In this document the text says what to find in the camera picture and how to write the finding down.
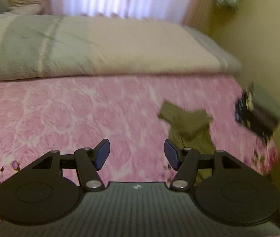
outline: circular pad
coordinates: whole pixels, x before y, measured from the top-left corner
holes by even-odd
[[[78,203],[79,188],[67,178],[44,169],[33,170],[28,177],[14,176],[0,185],[2,220],[44,224],[68,214]]]
[[[194,198],[206,215],[236,226],[268,221],[280,205],[279,191],[269,180],[242,169],[223,170],[203,180]]]

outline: pink floral bedspread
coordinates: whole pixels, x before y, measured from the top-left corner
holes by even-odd
[[[169,181],[163,144],[169,125],[157,117],[164,99],[213,116],[212,141],[260,173],[277,160],[274,143],[234,120],[241,88],[231,76],[71,77],[0,83],[0,183],[49,150],[73,153],[108,138],[99,172],[108,181]],[[64,176],[77,183],[74,170]]]

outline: bed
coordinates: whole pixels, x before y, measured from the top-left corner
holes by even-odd
[[[168,182],[163,143],[169,125],[157,117],[167,99],[182,108],[205,108],[217,149],[262,174],[277,160],[273,142],[234,120],[241,88],[232,76],[68,77],[0,83],[0,183],[49,150],[73,153],[103,138],[111,153],[99,172],[108,181]],[[74,170],[64,176],[77,183]]]
[[[0,14],[0,184],[49,150],[73,153],[104,138],[105,184],[168,184],[164,100],[205,109],[215,147],[268,174],[273,140],[265,147],[234,119],[242,89],[230,74],[240,67],[209,37],[171,23]],[[63,175],[78,184],[74,170]]]

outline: olive green cloth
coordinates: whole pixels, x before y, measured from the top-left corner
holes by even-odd
[[[209,133],[212,117],[205,110],[185,111],[178,106],[164,101],[158,117],[171,125],[168,138],[179,148],[193,148],[203,154],[213,154],[215,146]],[[199,170],[196,183],[211,176],[211,170]]]

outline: ribbed black surface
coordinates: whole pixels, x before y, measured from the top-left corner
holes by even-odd
[[[280,230],[268,222],[232,227],[201,213],[188,194],[163,183],[111,183],[103,192],[88,193],[79,207],[57,222],[41,226],[0,223],[0,237],[196,236],[266,237]]]

